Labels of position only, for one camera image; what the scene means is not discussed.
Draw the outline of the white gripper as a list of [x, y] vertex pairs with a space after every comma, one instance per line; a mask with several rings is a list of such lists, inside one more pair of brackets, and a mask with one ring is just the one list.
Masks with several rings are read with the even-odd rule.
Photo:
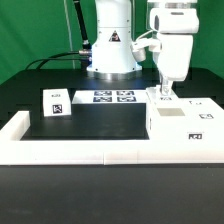
[[188, 73], [193, 35], [199, 29], [197, 11], [194, 8], [152, 8], [150, 27], [161, 43], [159, 50], [153, 53], [159, 70], [160, 92], [164, 92], [165, 78], [165, 93], [171, 94], [173, 81], [183, 81]]

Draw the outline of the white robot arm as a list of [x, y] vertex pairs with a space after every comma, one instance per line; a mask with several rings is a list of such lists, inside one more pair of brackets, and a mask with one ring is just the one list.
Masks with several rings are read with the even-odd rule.
[[95, 0], [97, 40], [87, 74], [101, 79], [127, 79], [141, 69], [146, 52], [160, 75], [160, 92], [168, 95], [172, 84], [188, 73], [193, 35], [199, 19], [197, 0], [147, 0], [147, 31], [131, 37], [131, 0]]

